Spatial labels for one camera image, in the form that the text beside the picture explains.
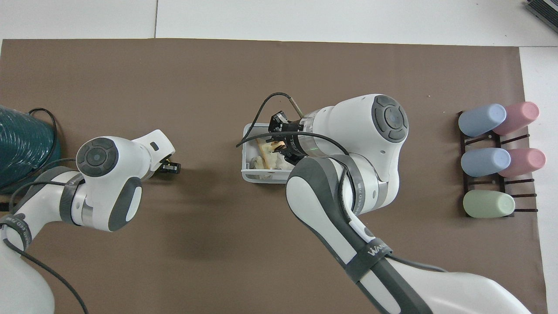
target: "brown tabletop surface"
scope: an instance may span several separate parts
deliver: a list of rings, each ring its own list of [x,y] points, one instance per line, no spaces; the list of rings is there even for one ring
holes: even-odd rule
[[[401,257],[494,279],[533,313],[547,312],[536,213],[481,220],[460,208],[456,114],[524,100],[516,47],[4,40],[0,104],[51,110],[63,156],[97,136],[161,129],[182,163],[180,175],[144,183],[125,228],[52,223],[29,252],[65,276],[91,313],[377,313],[291,213],[285,186],[240,176],[234,144],[277,91],[304,112],[369,93],[398,100],[410,122],[400,191],[362,221]],[[295,120],[277,97],[259,121],[279,110]],[[78,313],[71,293],[40,272],[56,313]]]

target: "blue cup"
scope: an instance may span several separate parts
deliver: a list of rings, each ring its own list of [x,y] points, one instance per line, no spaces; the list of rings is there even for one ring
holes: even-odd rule
[[[504,170],[511,161],[512,158],[505,149],[473,149],[461,157],[461,168],[471,177],[482,177]]]
[[[506,109],[493,103],[465,111],[459,116],[459,128],[468,136],[479,136],[499,126],[506,119]]]

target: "pink cup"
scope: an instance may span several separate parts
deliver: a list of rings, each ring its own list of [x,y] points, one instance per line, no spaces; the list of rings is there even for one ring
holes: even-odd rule
[[[506,119],[492,130],[496,134],[506,135],[517,131],[536,120],[539,115],[537,105],[532,102],[520,102],[505,108]]]
[[[509,167],[498,173],[506,178],[533,172],[541,169],[546,163],[544,153],[535,148],[510,149],[508,153],[512,158],[512,162],[509,164]]]

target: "velcro strap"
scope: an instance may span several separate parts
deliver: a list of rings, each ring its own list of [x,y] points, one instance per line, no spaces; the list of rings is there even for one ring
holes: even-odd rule
[[[78,186],[83,183],[85,183],[83,175],[81,173],[78,173],[73,178],[71,178],[68,182],[66,182],[66,185],[62,190],[62,196],[60,197],[60,206],[59,206],[60,218],[62,218],[62,221],[67,223],[73,223],[76,226],[79,225],[75,223],[71,217],[71,204],[72,201],[74,200],[75,192],[77,192],[78,190]]]
[[[25,219],[25,215],[23,213],[15,215],[7,214],[0,218],[0,227],[6,225],[16,230],[17,233],[20,234],[21,242],[23,243],[23,250],[25,251],[29,247],[29,244],[31,244],[32,237],[29,226],[23,219]]]
[[[393,253],[393,250],[379,238],[375,238],[362,247],[353,259],[345,266],[345,272],[354,283],[370,271],[384,256]]]

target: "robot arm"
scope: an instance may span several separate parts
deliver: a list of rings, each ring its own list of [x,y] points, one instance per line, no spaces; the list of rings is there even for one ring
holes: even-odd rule
[[[291,211],[382,313],[529,313],[490,279],[396,261],[392,250],[358,219],[390,204],[399,189],[397,165],[408,121],[393,98],[355,97],[298,121],[279,112],[269,131],[325,135],[350,152],[338,155],[332,143],[305,135],[272,137],[285,143],[280,152],[296,164],[286,187]]]
[[[36,179],[64,185],[32,186],[15,214],[1,218],[2,239],[25,251],[51,221],[105,231],[120,229],[137,212],[141,182],[174,152],[160,130],[132,141],[112,136],[88,141],[78,151],[79,171],[60,166]],[[46,281],[4,243],[0,243],[0,265],[2,284],[14,292],[0,297],[0,313],[54,313],[54,297]]]

